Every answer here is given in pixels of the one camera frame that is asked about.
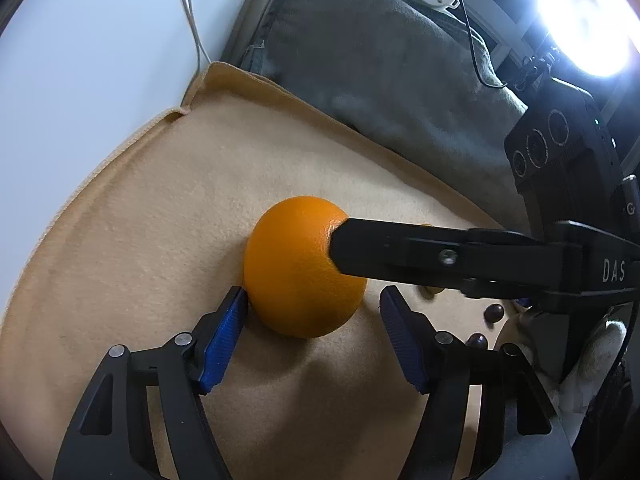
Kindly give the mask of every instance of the screw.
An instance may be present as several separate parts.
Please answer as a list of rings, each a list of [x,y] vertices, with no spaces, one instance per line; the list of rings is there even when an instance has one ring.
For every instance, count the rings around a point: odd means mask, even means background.
[[[109,355],[111,357],[120,357],[122,354],[124,354],[124,346],[122,345],[115,345],[109,348]]]
[[[484,310],[483,315],[487,323],[497,323],[504,317],[504,307],[500,303],[492,303]]]
[[[458,253],[456,251],[452,251],[451,249],[444,249],[443,251],[440,251],[440,254],[438,254],[438,259],[440,260],[441,264],[446,265],[447,267],[451,267],[456,263],[456,260],[458,259]]]
[[[470,335],[469,339],[466,340],[465,345],[473,348],[479,348],[481,350],[487,350],[489,348],[489,342],[486,340],[486,337],[484,334],[479,332]]]
[[[520,355],[520,349],[518,348],[518,345],[515,345],[514,343],[505,343],[504,345],[502,345],[502,350],[510,357],[516,357]]]
[[[174,338],[174,343],[178,346],[187,346],[191,341],[193,341],[193,338],[188,332],[182,332]]]
[[[449,332],[440,330],[439,332],[436,332],[436,341],[441,345],[448,345],[453,343],[453,336]]]

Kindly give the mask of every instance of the lamp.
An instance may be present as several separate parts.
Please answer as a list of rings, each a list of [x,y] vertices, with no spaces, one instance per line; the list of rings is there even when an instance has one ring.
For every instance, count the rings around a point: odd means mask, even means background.
[[[538,6],[558,47],[591,75],[620,72],[631,45],[640,50],[640,20],[627,0],[538,0]]]

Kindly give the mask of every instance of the beige fleece cloth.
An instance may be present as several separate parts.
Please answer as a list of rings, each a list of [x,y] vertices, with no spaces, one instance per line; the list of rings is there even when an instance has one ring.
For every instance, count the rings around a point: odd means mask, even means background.
[[[113,344],[160,346],[242,280],[244,243],[270,206],[309,194],[350,216],[468,228],[496,224],[424,170],[271,82],[214,64],[181,108],[110,157],[27,264],[0,336],[0,418],[50,478],[71,415]],[[235,480],[395,480],[426,397],[403,378],[370,281],[362,307],[317,340],[250,315],[222,384],[203,398]],[[484,332],[487,301],[400,290],[437,329]],[[161,471],[177,478],[152,395]],[[471,395],[468,434],[478,413]],[[467,439],[458,476],[470,461]]]

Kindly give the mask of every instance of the black mount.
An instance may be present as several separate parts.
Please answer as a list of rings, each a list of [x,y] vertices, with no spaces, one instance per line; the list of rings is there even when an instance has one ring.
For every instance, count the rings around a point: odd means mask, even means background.
[[[66,430],[54,480],[164,479],[151,436],[147,386],[159,387],[180,480],[230,480],[200,394],[222,380],[247,308],[246,292],[235,286],[191,333],[179,333],[151,350],[111,347]]]
[[[640,246],[578,222],[556,222],[545,242],[491,229],[457,230],[351,218],[329,254],[340,272],[456,288],[469,298],[532,298],[553,314],[640,299]]]

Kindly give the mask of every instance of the black camera module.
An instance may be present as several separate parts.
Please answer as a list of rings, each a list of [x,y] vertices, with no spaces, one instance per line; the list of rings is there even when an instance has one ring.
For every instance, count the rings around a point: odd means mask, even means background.
[[[511,165],[513,166],[513,171],[515,171],[516,175],[520,178],[524,177],[525,173],[527,173],[527,159],[524,158],[520,150],[516,150],[513,153]]]
[[[547,120],[551,140],[558,146],[564,146],[569,138],[569,125],[560,110],[551,110]]]
[[[549,156],[549,150],[546,146],[545,137],[540,130],[534,129],[527,136],[527,153],[531,163],[536,168],[542,168],[546,164]]]

